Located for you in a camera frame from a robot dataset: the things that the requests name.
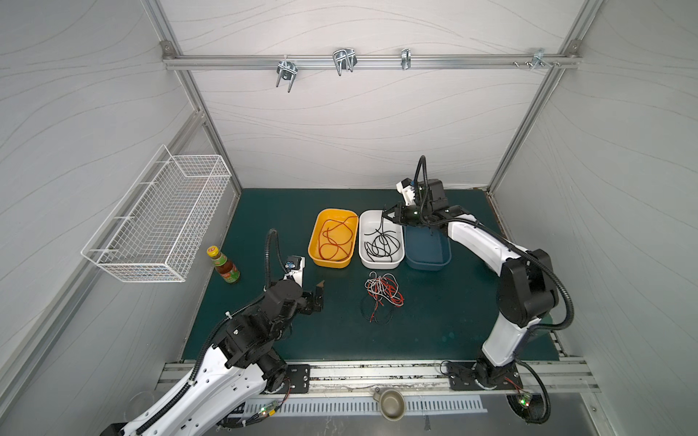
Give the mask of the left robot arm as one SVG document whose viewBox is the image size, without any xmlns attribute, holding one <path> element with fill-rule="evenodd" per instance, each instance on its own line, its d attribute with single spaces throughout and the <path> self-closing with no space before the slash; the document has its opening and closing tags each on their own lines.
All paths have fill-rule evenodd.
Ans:
<svg viewBox="0 0 698 436">
<path fill-rule="evenodd" d="M 325 283 L 306 292 L 293 278 L 272 283 L 210 332 L 192 370 L 153 406 L 103 435 L 203 435 L 249 398 L 283 386 L 287 363 L 274 349 L 296 314 L 324 308 Z"/>
</svg>

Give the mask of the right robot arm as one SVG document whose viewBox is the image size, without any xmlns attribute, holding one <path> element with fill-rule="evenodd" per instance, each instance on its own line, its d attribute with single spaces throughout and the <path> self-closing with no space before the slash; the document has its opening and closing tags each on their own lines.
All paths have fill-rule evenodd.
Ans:
<svg viewBox="0 0 698 436">
<path fill-rule="evenodd" d="M 494 390 L 517 353 L 537 331 L 560 331 L 574 321 L 574 303 L 544 250 L 528 250 L 483 225 L 463 207 L 450 205 L 438 179 L 405 178 L 396 184 L 403 201 L 383 217 L 396 225 L 436 230 L 479 257 L 498 277 L 498 316 L 467 378 Z"/>
</svg>

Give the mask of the blue plastic tray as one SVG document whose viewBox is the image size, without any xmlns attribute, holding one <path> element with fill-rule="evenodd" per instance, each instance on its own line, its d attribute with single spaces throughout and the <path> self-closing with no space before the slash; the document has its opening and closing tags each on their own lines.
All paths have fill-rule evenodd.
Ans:
<svg viewBox="0 0 698 436">
<path fill-rule="evenodd" d="M 452 260 L 450 240 L 438 231 L 407 226 L 404 238 L 405 261 L 414 270 L 441 271 Z"/>
</svg>

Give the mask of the white plastic tray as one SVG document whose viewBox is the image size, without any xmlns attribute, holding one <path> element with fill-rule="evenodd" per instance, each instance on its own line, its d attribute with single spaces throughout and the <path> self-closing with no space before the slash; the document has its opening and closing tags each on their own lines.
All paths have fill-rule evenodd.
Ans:
<svg viewBox="0 0 698 436">
<path fill-rule="evenodd" d="M 382 210 L 367 210 L 359 217 L 359 258 L 370 270 L 394 270 L 405 259 L 403 227 L 383 218 Z"/>
</svg>

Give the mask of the sauce bottle yellow cap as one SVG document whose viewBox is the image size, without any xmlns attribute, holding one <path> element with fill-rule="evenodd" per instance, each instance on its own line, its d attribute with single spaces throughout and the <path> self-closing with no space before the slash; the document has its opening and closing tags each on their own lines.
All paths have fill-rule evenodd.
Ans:
<svg viewBox="0 0 698 436">
<path fill-rule="evenodd" d="M 216 272 L 218 272 L 226 283 L 237 283 L 240 280 L 240 272 L 236 266 L 217 246 L 212 245 L 208 247 L 206 253 L 211 259 Z"/>
</svg>

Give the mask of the yellow plastic tray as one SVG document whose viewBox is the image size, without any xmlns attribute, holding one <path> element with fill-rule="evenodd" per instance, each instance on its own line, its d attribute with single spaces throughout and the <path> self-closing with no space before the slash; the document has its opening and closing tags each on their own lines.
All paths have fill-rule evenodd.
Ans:
<svg viewBox="0 0 698 436">
<path fill-rule="evenodd" d="M 350 210 L 328 208 L 316 217 L 308 245 L 315 265 L 344 269 L 352 262 L 358 238 L 359 216 Z"/>
</svg>

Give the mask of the olive green cup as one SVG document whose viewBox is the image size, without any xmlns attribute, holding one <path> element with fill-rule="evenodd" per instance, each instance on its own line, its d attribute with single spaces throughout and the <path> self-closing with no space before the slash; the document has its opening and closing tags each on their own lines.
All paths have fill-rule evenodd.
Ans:
<svg viewBox="0 0 698 436">
<path fill-rule="evenodd" d="M 400 421 L 405 416 L 405 397 L 398 390 L 377 387 L 374 390 L 373 399 L 377 403 L 379 412 L 387 421 Z"/>
</svg>

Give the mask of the middle metal u-bolt clamp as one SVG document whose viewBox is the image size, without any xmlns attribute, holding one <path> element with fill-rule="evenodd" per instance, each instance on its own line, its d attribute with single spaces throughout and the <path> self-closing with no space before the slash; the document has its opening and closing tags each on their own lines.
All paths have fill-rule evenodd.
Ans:
<svg viewBox="0 0 698 436">
<path fill-rule="evenodd" d="M 338 76 L 345 71 L 352 73 L 357 64 L 356 51 L 352 48 L 338 49 L 333 52 L 332 60 Z"/>
</svg>

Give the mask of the metal u-bolt clamp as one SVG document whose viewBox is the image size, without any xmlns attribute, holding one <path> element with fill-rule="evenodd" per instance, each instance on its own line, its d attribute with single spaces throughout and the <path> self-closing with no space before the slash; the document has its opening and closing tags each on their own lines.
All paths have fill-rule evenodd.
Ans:
<svg viewBox="0 0 698 436">
<path fill-rule="evenodd" d="M 290 93 L 298 74 L 296 64 L 289 60 L 282 60 L 277 65 L 276 74 L 276 87 L 280 87 L 282 82 L 287 82 L 287 92 Z"/>
<path fill-rule="evenodd" d="M 333 52 L 332 60 L 338 76 L 345 71 L 352 73 L 357 64 L 356 51 L 352 48 L 338 49 Z"/>
</svg>

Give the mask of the left metal u-bolt clamp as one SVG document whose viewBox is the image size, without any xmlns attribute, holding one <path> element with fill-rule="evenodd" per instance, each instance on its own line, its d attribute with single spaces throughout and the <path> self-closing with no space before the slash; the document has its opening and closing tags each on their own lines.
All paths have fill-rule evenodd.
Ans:
<svg viewBox="0 0 698 436">
<path fill-rule="evenodd" d="M 296 64 L 289 60 L 282 60 L 277 65 L 276 74 L 276 87 L 280 87 L 282 82 L 287 82 L 287 92 L 290 93 L 298 74 Z"/>
</svg>

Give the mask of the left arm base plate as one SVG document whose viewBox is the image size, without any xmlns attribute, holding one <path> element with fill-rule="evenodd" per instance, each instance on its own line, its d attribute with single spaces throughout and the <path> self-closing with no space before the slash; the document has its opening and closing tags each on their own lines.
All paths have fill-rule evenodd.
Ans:
<svg viewBox="0 0 698 436">
<path fill-rule="evenodd" d="M 306 394 L 310 389 L 311 366 L 309 364 L 291 364 L 277 378 L 277 385 L 270 392 L 273 394 Z"/>
</svg>

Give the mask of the small metal bracket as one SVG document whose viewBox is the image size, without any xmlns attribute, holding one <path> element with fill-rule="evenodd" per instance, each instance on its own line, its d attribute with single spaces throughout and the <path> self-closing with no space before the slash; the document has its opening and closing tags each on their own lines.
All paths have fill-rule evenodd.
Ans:
<svg viewBox="0 0 698 436">
<path fill-rule="evenodd" d="M 401 51 L 401 69 L 407 71 L 412 65 L 412 52 L 409 48 L 404 48 Z"/>
</svg>

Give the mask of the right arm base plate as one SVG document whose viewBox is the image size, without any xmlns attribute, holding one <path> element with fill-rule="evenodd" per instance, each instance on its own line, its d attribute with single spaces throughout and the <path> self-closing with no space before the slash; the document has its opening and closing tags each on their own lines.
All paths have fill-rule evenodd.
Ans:
<svg viewBox="0 0 698 436">
<path fill-rule="evenodd" d="M 487 359 L 442 361 L 439 372 L 453 391 L 518 391 L 523 383 L 514 363 L 493 366 Z"/>
</svg>

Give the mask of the right metal hook bracket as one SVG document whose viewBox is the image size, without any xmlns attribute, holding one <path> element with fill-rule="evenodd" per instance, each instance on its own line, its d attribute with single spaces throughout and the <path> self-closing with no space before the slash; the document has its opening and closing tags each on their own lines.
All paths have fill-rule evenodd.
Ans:
<svg viewBox="0 0 698 436">
<path fill-rule="evenodd" d="M 527 69 L 530 71 L 534 71 L 536 69 L 547 69 L 547 70 L 552 70 L 556 68 L 560 68 L 562 64 L 558 61 L 550 61 L 548 58 L 545 57 L 545 50 L 539 49 L 534 52 L 530 60 L 527 60 L 523 63 L 519 63 L 514 61 L 512 65 L 515 68 L 518 69 Z"/>
</svg>

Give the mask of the horizontal metal rail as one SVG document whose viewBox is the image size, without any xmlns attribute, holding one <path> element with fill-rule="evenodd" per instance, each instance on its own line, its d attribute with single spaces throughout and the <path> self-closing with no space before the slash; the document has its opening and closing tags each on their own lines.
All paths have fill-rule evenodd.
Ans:
<svg viewBox="0 0 698 436">
<path fill-rule="evenodd" d="M 518 69 L 512 63 L 530 60 L 533 54 L 416 54 L 412 52 L 412 70 L 445 69 Z M 560 68 L 576 68 L 583 62 L 581 56 L 545 54 L 550 61 L 558 61 Z M 356 68 L 359 70 L 401 69 L 401 53 L 357 54 Z M 288 54 L 287 56 L 176 56 L 165 59 L 168 70 L 214 71 L 214 70 L 276 70 L 282 60 L 296 64 L 298 70 L 334 70 L 330 54 Z"/>
</svg>

